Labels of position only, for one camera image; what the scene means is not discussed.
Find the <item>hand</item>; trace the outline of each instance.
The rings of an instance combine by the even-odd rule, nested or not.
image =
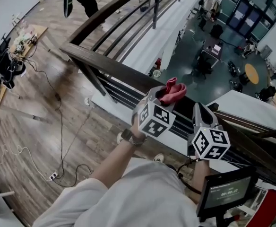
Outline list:
[[[146,100],[145,98],[143,98],[140,102],[139,102],[139,106],[142,105],[144,106],[146,104]],[[144,139],[145,134],[140,132],[138,129],[138,114],[135,115],[134,118],[134,124],[132,125],[132,127],[130,128],[130,130],[132,131],[132,133],[135,135],[135,137],[137,137],[138,139]]]

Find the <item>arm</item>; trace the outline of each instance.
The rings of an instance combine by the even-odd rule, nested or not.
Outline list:
[[[210,175],[209,161],[203,160],[203,161],[197,162],[195,164],[192,187],[194,187],[195,189],[201,192],[203,189],[204,179],[208,175]],[[192,191],[190,192],[190,199],[192,199],[195,204],[199,203],[200,197],[201,195],[194,193]]]
[[[137,138],[144,138],[144,134],[138,130],[138,117],[135,118],[134,125],[130,130]],[[122,140],[120,144],[111,152],[111,154],[92,173],[90,178],[98,179],[105,186],[107,186],[107,188],[110,188],[122,177],[136,148],[136,146]]]
[[[138,117],[130,130],[137,138],[144,137],[138,131]],[[76,187],[63,190],[55,203],[35,221],[33,227],[74,226],[79,216],[96,205],[108,188],[122,177],[136,148],[125,140],[121,141],[89,179]]]

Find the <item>shoe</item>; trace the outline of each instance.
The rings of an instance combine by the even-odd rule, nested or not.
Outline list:
[[[122,135],[122,132],[120,132],[120,133],[117,135],[117,144],[119,144],[119,143],[123,140],[123,138],[121,137],[121,135]]]
[[[157,162],[164,162],[164,154],[160,153],[157,156],[154,157],[153,161],[157,161]]]

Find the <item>white sleeve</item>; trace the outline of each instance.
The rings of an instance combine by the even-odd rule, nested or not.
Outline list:
[[[98,203],[108,188],[97,179],[86,179],[76,187],[64,189],[54,204],[33,227],[71,227],[78,217]]]

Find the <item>wristwatch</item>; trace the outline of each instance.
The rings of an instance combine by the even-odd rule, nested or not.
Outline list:
[[[121,137],[128,141],[129,143],[131,143],[134,146],[141,146],[143,144],[143,142],[146,140],[146,137],[144,136],[143,139],[138,139],[137,137],[135,137],[135,135],[132,133],[132,131],[130,131],[129,129],[125,129],[122,134]]]

